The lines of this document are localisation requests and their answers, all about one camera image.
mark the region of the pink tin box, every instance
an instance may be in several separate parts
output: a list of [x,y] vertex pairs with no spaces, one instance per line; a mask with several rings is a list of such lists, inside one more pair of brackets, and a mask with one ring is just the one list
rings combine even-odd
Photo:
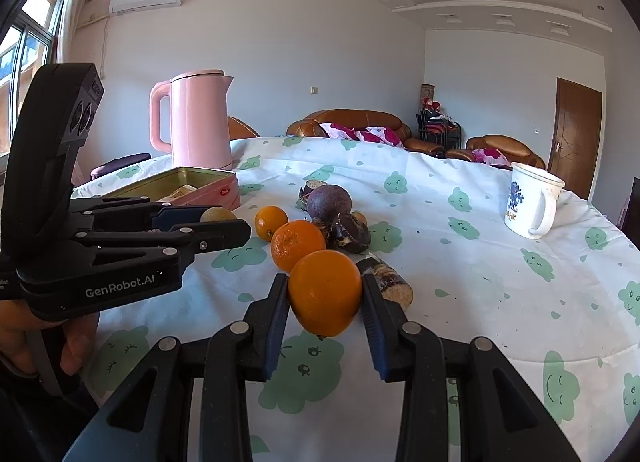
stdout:
[[232,171],[199,167],[174,167],[156,175],[124,186],[105,197],[147,196],[157,202],[164,200],[180,188],[186,194],[171,200],[174,206],[223,206],[232,211],[240,207],[238,178]]

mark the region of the mug logo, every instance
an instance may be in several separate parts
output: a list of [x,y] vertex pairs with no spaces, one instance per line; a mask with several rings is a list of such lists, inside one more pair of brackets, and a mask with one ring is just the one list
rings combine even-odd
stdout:
[[518,212],[518,204],[524,202],[522,190],[517,182],[511,182],[511,193],[509,194],[509,209],[514,213]]

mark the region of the wall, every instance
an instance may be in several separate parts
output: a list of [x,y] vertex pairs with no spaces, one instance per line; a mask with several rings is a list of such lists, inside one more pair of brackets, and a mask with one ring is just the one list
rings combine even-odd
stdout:
[[607,134],[593,204],[617,223],[640,177],[640,32],[620,0],[606,0],[613,39],[607,57]]
[[[87,3],[81,22],[108,4]],[[183,0],[109,18],[106,32],[105,95],[79,155],[84,171],[132,153],[158,155],[148,139],[149,91],[200,68],[235,77],[228,112],[261,135],[281,135],[325,108],[388,111],[415,127],[424,31],[373,0]],[[72,59],[99,66],[104,33],[105,21],[78,29]]]
[[427,31],[425,56],[424,80],[434,84],[436,100],[460,122],[465,141],[489,133],[509,135],[545,161],[556,122],[558,77],[606,94],[603,56],[548,39]]

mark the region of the orange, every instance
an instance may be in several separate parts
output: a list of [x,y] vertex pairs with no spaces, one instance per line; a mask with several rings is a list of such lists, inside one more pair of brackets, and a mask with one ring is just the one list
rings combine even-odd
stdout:
[[255,232],[265,241],[271,241],[274,233],[289,222],[287,214],[276,206],[264,206],[255,215]]
[[349,326],[360,307],[358,267],[338,251],[307,254],[291,271],[289,302],[309,333],[333,337]]
[[281,226],[271,238],[273,263],[284,272],[291,272],[299,259],[326,248],[324,236],[311,222],[293,220]]

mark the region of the mangosteen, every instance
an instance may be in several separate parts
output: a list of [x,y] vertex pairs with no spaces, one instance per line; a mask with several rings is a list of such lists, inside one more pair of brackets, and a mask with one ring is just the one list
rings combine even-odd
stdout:
[[352,254],[367,250],[371,244],[369,228],[351,213],[339,213],[331,225],[336,245]]
[[369,225],[367,222],[367,218],[360,211],[352,211],[351,214],[359,219],[365,225]]
[[322,180],[307,180],[304,188],[300,188],[300,194],[298,195],[298,203],[296,204],[296,207],[302,209],[303,211],[306,211],[306,201],[309,198],[311,191],[325,185],[327,185],[327,183],[323,182]]
[[331,223],[338,213],[351,211],[351,197],[340,186],[327,184],[314,189],[306,201],[306,211],[312,218]]
[[326,247],[328,249],[332,249],[335,245],[335,236],[334,232],[332,231],[331,224],[325,223],[319,218],[314,218],[313,220],[311,220],[311,223],[315,225],[324,236]]

